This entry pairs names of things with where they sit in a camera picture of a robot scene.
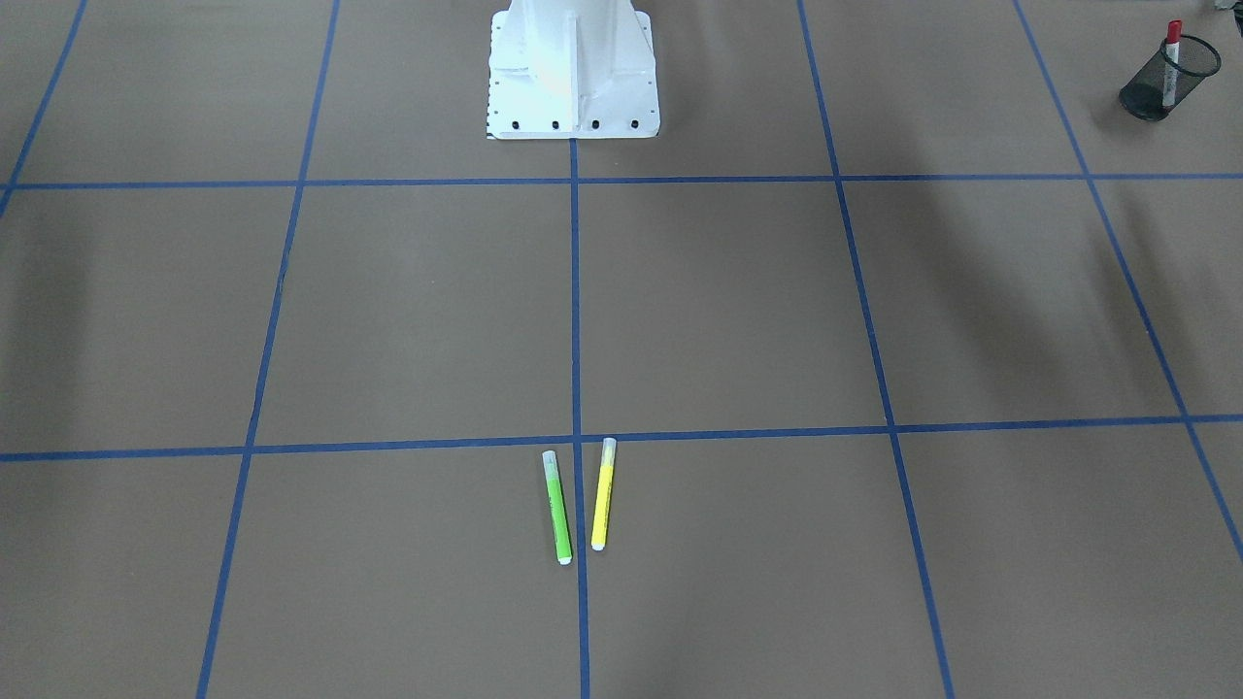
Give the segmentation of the red marker pen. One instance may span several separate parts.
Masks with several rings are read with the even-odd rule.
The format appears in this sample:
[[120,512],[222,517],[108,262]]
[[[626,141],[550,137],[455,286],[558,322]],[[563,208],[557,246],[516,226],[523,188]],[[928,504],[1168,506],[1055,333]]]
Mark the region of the red marker pen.
[[1172,19],[1172,21],[1168,21],[1166,35],[1163,35],[1161,107],[1166,113],[1171,111],[1178,101],[1178,77],[1181,73],[1178,68],[1178,58],[1182,32],[1185,32],[1185,22],[1181,19]]

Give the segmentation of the yellow marker pen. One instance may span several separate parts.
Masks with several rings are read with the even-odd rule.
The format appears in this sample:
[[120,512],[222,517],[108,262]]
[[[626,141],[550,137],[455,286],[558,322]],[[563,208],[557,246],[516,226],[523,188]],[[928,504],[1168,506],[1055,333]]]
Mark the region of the yellow marker pen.
[[617,478],[617,438],[607,437],[602,442],[599,468],[595,471],[595,500],[593,526],[590,527],[590,549],[604,551],[608,544],[610,522],[610,499],[613,483]]

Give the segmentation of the green marker pen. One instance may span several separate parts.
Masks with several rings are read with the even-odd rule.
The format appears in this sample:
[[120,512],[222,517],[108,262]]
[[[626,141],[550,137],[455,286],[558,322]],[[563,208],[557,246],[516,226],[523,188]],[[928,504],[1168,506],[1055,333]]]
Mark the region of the green marker pen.
[[543,483],[548,500],[548,514],[552,531],[554,532],[556,562],[561,566],[569,566],[573,562],[574,549],[571,540],[571,527],[566,510],[564,493],[562,488],[561,469],[556,450],[544,450],[541,454],[543,468]]

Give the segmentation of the far black mesh cup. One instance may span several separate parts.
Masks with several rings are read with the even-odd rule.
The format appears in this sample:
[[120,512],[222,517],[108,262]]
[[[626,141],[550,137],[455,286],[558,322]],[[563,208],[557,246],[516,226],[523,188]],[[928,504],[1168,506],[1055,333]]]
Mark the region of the far black mesh cup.
[[1161,49],[1119,90],[1119,103],[1137,119],[1161,122],[1222,65],[1218,50],[1198,36],[1182,35],[1178,44],[1163,40]]

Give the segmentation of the white pedestal column base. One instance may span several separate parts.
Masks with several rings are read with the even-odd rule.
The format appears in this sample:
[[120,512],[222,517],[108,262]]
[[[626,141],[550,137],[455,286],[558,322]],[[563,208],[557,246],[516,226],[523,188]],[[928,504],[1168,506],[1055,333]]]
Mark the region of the white pedestal column base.
[[486,137],[649,139],[653,19],[630,1],[512,1],[491,17]]

